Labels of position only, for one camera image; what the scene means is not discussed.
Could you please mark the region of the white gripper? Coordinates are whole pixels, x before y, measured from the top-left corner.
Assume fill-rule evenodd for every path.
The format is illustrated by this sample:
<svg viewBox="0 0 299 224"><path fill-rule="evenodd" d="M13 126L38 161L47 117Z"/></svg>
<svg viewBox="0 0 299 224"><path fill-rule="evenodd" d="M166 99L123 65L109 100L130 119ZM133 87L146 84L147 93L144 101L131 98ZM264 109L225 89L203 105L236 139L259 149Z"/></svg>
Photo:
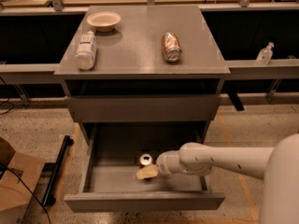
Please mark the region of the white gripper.
<svg viewBox="0 0 299 224"><path fill-rule="evenodd" d="M153 178L158 175L172 175L180 172L180 160L178 151L166 151L159 155L156 164L144 166L135 173L138 180Z"/></svg>

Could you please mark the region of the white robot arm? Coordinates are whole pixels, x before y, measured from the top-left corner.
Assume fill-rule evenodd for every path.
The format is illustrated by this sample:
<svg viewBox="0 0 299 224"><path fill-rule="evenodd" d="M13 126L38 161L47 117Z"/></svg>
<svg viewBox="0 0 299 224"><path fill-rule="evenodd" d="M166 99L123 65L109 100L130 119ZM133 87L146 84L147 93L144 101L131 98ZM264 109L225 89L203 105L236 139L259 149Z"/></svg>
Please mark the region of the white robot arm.
<svg viewBox="0 0 299 224"><path fill-rule="evenodd" d="M135 173L139 180L157 175L204 175L213 167L261 179L259 224L299 224L299 134L274 147L209 147L186 143L160 154Z"/></svg>

